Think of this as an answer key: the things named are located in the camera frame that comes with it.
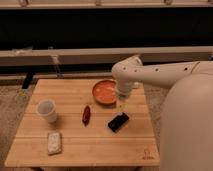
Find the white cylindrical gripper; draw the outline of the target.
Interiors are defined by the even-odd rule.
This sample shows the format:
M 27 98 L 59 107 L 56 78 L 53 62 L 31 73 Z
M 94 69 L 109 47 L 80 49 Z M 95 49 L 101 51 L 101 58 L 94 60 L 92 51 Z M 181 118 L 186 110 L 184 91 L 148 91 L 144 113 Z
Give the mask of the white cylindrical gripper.
M 116 108 L 118 113 L 123 113 L 126 111 L 127 97 L 131 94 L 132 83 L 131 82 L 120 82 L 116 83 L 116 93 L 119 96 L 116 102 Z

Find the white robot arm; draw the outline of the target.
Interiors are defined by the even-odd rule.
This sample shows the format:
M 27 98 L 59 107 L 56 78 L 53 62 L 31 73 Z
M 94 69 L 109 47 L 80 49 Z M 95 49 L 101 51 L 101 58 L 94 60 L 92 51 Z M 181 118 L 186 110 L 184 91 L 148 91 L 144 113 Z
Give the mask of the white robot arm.
M 167 87 L 159 171 L 213 171 L 213 61 L 144 66 L 135 55 L 112 67 L 116 93 L 142 82 Z

